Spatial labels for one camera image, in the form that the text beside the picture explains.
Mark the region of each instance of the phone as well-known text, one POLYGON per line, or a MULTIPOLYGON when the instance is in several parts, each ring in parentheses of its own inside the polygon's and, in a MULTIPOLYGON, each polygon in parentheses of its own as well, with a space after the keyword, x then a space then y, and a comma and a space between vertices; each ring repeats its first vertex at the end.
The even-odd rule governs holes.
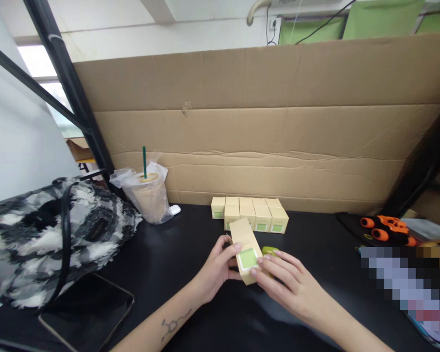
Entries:
POLYGON ((73 352, 98 352, 129 313, 134 296, 91 273, 60 295, 39 321, 73 352))

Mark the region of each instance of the beige box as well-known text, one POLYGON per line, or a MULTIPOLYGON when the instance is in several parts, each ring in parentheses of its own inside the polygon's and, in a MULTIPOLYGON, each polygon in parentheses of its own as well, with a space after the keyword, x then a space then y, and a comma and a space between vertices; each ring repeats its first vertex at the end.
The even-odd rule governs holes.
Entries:
POLYGON ((269 232, 285 233, 288 224, 288 215, 283 208, 269 208, 272 220, 270 222, 269 232))
POLYGON ((225 213, 225 197, 212 197, 212 218, 223 219, 225 213))
POLYGON ((263 256, 261 249, 246 218, 232 222, 230 227, 232 243, 242 244, 241 252, 236 255, 241 279, 246 285, 253 284, 256 279, 251 276, 251 268, 262 270, 258 266, 258 258, 263 256))
POLYGON ((260 232, 269 232, 270 222, 272 220, 269 208, 266 206, 255 206, 254 211, 256 212, 256 222, 254 223, 253 230, 260 232))
POLYGON ((241 205, 240 198, 240 219, 242 218, 248 219, 251 229, 254 227, 254 224, 256 223, 256 212, 254 211, 254 207, 252 205, 241 205))
POLYGON ((230 231, 230 223, 240 219, 240 207, 238 205, 226 205, 224 217, 224 230, 230 231))
POLYGON ((265 202, 267 203, 267 206, 269 208, 283 208, 283 206, 280 204, 280 201, 275 199, 266 198, 265 202))
POLYGON ((264 198, 253 198, 253 205, 257 206, 267 206, 267 203, 264 198))
POLYGON ((226 197, 225 205, 240 205, 238 197, 226 197))
POLYGON ((253 205, 253 198, 250 198, 250 197, 240 197, 240 207, 242 205, 254 206, 253 205))

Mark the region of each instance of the black tabletop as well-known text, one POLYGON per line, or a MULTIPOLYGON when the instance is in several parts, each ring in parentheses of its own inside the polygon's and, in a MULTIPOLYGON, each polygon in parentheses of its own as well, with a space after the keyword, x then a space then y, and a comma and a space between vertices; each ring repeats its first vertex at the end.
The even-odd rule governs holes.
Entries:
MULTIPOLYGON (((99 271, 135 296, 135 303, 105 350, 110 350, 200 270, 223 221, 209 206, 181 205, 163 225, 143 221, 113 262, 99 271)), ((384 293, 372 285, 355 247, 364 244, 331 214, 289 213, 286 233, 255 232, 259 246, 299 258, 323 288, 395 351, 437 351, 384 293)), ((34 310, 0 308, 0 339, 67 351, 37 321, 34 310)), ((227 281, 173 337, 166 351, 335 351, 327 337, 304 326, 256 284, 227 281)))

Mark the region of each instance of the forearm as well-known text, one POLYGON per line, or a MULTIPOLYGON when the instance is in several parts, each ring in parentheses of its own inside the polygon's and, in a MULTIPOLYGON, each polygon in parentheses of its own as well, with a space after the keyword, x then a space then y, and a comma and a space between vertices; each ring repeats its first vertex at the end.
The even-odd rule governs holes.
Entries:
POLYGON ((190 284, 158 308, 127 335, 112 351, 161 351, 174 334, 200 307, 190 284))
POLYGON ((341 324, 327 331, 327 335, 347 352, 393 351, 350 315, 348 321, 342 321, 341 324))

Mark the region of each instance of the small cardboard box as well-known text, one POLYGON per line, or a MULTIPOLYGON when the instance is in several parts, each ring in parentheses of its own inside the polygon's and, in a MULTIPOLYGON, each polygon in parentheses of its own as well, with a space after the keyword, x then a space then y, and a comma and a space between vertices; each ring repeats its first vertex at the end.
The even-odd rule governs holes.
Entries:
POLYGON ((246 218, 249 221, 249 226, 251 226, 251 229, 254 227, 254 224, 256 223, 256 212, 254 211, 254 207, 252 206, 253 202, 251 202, 251 205, 242 205, 241 204, 241 198, 240 198, 240 219, 246 218))
POLYGON ((267 203, 264 198, 253 198, 254 207, 257 206, 267 206, 267 203))
POLYGON ((269 208, 266 206, 255 206, 254 211, 256 212, 256 222, 254 223, 253 230, 260 232, 269 232, 270 222, 272 221, 272 216, 270 214, 269 208))
POLYGON ((269 208, 272 215, 269 232, 285 233, 288 224, 288 215, 283 208, 269 208))
POLYGON ((69 138, 65 141, 68 145, 68 148, 72 152, 75 161, 93 158, 93 153, 91 152, 87 141, 83 137, 69 138))
POLYGON ((280 201, 277 198, 275 199, 266 198, 265 202, 267 203, 267 206, 269 208, 283 208, 282 205, 280 204, 280 201))
POLYGON ((212 197, 212 218, 223 219, 225 213, 225 197, 212 197))
POLYGON ((224 229, 230 231, 230 223, 240 219, 240 207, 238 205, 226 205, 224 217, 224 229))
POLYGON ((238 200, 238 197, 226 197, 225 205, 240 205, 240 201, 238 200))
POLYGON ((246 218, 232 222, 230 228, 232 242, 242 244, 241 252, 236 255, 241 279, 246 285, 253 284, 256 279, 251 275, 251 268, 261 270, 258 266, 258 258, 263 256, 261 249, 246 218))
POLYGON ((240 197, 240 206, 246 205, 246 206, 254 206, 253 205, 253 198, 249 197, 240 197))

